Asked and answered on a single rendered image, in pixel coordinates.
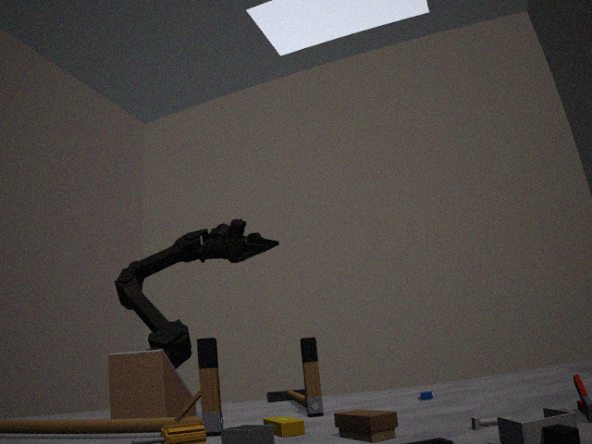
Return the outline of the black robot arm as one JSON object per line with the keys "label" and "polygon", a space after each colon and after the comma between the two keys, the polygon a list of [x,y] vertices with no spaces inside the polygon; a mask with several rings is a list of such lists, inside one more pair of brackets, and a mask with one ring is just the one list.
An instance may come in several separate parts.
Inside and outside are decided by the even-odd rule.
{"label": "black robot arm", "polygon": [[[246,221],[234,219],[228,224],[220,224],[212,228],[201,229],[185,234],[177,239],[170,247],[151,255],[143,260],[129,263],[129,267],[122,270],[115,285],[120,303],[128,310],[132,310],[152,331],[148,341],[150,349],[163,349],[170,362],[177,369],[191,357],[191,340],[188,326],[180,320],[169,322],[160,311],[153,306],[142,293],[142,283],[145,278],[164,270],[178,262],[190,262],[200,259],[222,259],[218,253],[218,243],[221,239],[229,240],[243,236]],[[201,246],[200,236],[203,245]]]}

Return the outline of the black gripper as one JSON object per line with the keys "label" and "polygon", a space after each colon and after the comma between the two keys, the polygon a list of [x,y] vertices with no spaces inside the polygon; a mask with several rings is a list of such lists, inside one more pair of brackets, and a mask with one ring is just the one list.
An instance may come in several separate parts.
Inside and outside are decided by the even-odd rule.
{"label": "black gripper", "polygon": [[229,240],[221,239],[218,243],[218,253],[223,260],[232,264],[247,260],[279,245],[277,240],[263,239],[259,232],[251,233],[244,240],[244,236]]}

